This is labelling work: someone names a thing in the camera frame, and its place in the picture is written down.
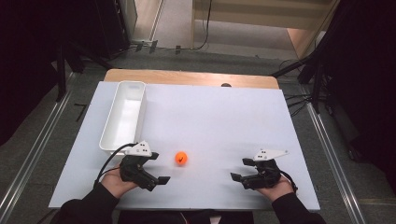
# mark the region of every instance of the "sleeve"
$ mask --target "sleeve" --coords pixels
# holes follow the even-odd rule
[[[113,210],[119,201],[99,183],[82,200],[64,203],[51,224],[111,224]]]
[[[272,204],[281,224],[325,224],[323,217],[310,213],[295,193],[286,194]]]

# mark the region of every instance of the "small orange ball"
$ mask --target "small orange ball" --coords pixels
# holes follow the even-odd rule
[[[175,162],[179,165],[184,165],[188,157],[184,151],[179,151],[175,156]]]

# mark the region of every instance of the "white table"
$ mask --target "white table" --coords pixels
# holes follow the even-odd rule
[[[101,82],[49,203],[59,208],[68,200],[83,198],[108,155],[99,148],[117,82]],[[126,193],[119,209],[217,210],[271,209],[258,192],[243,189],[230,172],[254,175],[242,163],[260,148],[288,150],[276,159],[297,186],[298,197],[309,210],[319,210],[318,199],[305,165],[289,111],[280,90],[222,88],[187,85],[147,85],[147,109],[142,140],[158,152],[145,169],[154,176],[170,175],[154,191]],[[174,163],[184,150],[185,166]],[[111,162],[108,168],[117,161]]]

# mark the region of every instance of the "black robotic gripper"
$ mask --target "black robotic gripper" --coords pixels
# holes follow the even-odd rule
[[[158,178],[147,173],[143,164],[148,160],[157,160],[159,154],[152,152],[151,157],[127,155],[120,164],[120,176],[122,181],[132,181],[141,189],[152,191],[157,185],[168,183],[170,176],[159,176]]]
[[[273,187],[281,177],[281,171],[275,160],[254,161],[253,159],[242,159],[247,166],[255,166],[259,172],[256,175],[241,176],[231,173],[233,181],[241,182],[245,189],[269,189]]]

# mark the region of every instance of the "white plastic tray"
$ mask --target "white plastic tray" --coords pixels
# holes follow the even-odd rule
[[[99,147],[112,153],[117,148],[140,141],[146,110],[146,84],[122,81],[117,87]]]

